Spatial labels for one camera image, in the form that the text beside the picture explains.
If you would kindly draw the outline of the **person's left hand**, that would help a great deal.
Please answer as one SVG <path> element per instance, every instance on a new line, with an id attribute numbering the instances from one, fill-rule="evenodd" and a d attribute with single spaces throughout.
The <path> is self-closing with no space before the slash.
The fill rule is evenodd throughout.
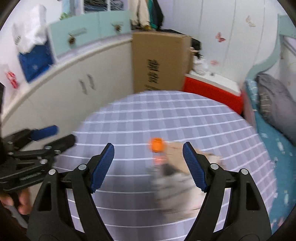
<path id="1" fill-rule="evenodd" d="M 17 207 L 18 212 L 22 215 L 28 215 L 32 211 L 32 205 L 30 201 L 30 190 L 29 188 L 23 189 L 18 193 L 19 205 Z M 14 206 L 14 201 L 11 196 L 1 191 L 1 202 L 4 207 Z"/>

